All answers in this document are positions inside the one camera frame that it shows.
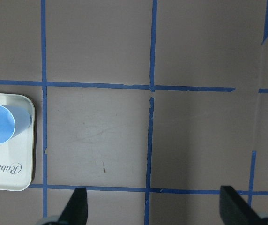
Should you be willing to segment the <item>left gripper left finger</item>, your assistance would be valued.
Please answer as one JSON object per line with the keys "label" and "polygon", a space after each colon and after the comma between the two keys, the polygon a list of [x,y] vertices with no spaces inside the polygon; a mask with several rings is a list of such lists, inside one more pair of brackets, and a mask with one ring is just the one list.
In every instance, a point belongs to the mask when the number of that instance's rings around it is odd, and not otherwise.
{"label": "left gripper left finger", "polygon": [[87,189],[76,188],[59,216],[37,221],[37,225],[85,225],[88,221]]}

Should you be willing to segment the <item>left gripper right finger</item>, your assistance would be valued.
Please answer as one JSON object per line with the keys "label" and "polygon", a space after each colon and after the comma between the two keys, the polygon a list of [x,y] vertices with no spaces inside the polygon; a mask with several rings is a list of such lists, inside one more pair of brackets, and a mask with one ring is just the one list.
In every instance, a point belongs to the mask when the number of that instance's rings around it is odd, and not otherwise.
{"label": "left gripper right finger", "polygon": [[225,225],[268,225],[232,186],[220,187],[219,215]]}

